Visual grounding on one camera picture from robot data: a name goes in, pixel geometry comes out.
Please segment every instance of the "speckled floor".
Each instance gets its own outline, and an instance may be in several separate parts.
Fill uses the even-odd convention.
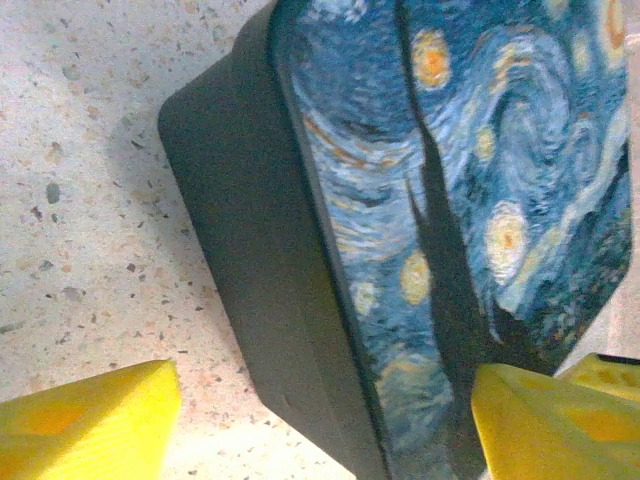
[[[173,358],[166,479],[352,478],[260,405],[156,132],[162,102],[262,3],[0,0],[0,400]],[[638,287],[634,262],[573,358],[640,356]]]

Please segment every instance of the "terrazzo floor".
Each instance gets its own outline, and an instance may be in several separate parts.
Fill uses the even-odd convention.
[[[172,358],[184,404],[165,479],[353,478],[257,399],[156,132],[262,4],[0,0],[0,401]],[[640,356],[639,286],[634,261],[570,361]]]

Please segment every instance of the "cypress tree silhouette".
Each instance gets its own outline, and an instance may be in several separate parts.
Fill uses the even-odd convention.
[[[471,389],[476,367],[482,363],[511,365],[549,373],[532,344],[523,322],[494,300],[493,321],[501,342],[490,333],[487,314],[475,295],[459,222],[449,204],[438,146],[424,122],[413,75],[409,17],[403,0],[395,0],[395,22],[411,110],[420,133],[424,163],[421,177],[426,215],[419,211],[407,183],[420,247],[431,271],[431,321],[454,402],[444,436],[449,461],[460,479],[477,478],[485,468],[482,448],[471,414]]]

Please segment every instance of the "floor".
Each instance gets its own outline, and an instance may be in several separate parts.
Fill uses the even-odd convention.
[[[263,3],[0,0],[0,400],[172,358],[184,406],[165,479],[353,478],[258,401],[156,132]],[[639,287],[635,261],[568,362],[640,356]]]

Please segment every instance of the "painting print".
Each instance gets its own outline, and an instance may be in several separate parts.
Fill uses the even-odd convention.
[[[291,27],[395,478],[476,478],[475,367],[552,373],[627,270],[621,10],[309,0]]]

